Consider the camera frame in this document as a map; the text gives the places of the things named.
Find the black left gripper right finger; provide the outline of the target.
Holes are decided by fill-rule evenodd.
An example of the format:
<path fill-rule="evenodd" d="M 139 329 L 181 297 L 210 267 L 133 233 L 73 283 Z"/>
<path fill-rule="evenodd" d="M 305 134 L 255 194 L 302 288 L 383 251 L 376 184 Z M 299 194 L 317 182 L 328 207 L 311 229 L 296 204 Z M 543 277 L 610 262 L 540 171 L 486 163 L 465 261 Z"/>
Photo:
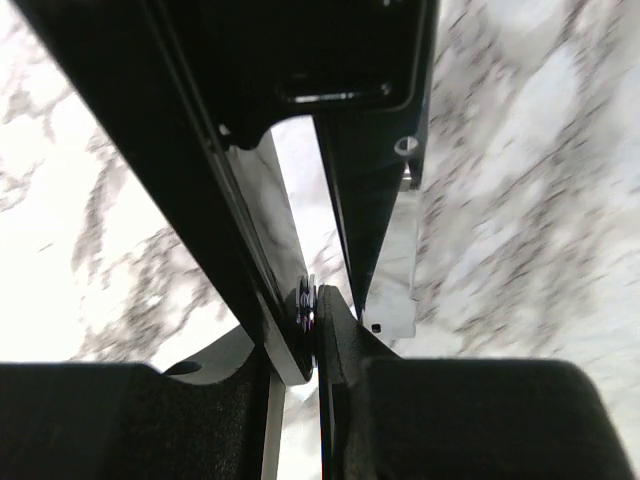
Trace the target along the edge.
<path fill-rule="evenodd" d="M 319 290 L 326 479 L 629 479 L 598 391 L 575 365 L 403 359 Z"/>

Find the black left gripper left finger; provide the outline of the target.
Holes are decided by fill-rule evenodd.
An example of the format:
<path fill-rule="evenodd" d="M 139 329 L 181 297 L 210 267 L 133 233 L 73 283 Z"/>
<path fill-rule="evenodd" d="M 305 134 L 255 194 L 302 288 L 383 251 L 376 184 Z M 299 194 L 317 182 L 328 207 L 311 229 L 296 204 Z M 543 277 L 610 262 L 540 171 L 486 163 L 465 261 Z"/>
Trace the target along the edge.
<path fill-rule="evenodd" d="M 269 479 L 272 372 L 235 328 L 165 373 L 5 364 L 5 479 Z"/>

